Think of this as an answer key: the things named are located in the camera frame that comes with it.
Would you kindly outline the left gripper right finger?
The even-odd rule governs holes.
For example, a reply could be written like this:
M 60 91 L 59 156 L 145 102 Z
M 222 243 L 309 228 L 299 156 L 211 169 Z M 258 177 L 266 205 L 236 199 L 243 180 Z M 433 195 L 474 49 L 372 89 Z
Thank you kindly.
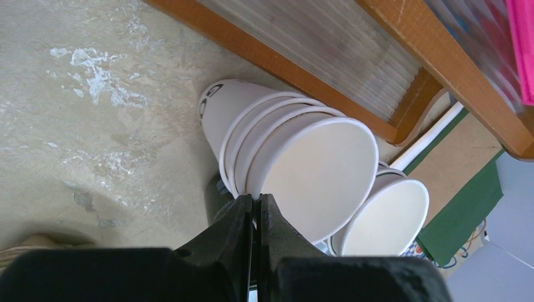
M 274 196 L 258 207 L 258 301 L 451 301 L 446 282 L 416 257 L 332 257 L 282 216 Z

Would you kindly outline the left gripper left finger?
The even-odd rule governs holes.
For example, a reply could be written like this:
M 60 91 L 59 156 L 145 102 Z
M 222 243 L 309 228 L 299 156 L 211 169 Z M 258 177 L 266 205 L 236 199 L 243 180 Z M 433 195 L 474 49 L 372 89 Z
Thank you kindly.
M 177 249 L 36 249 L 1 275 L 2 301 L 247 301 L 253 200 Z

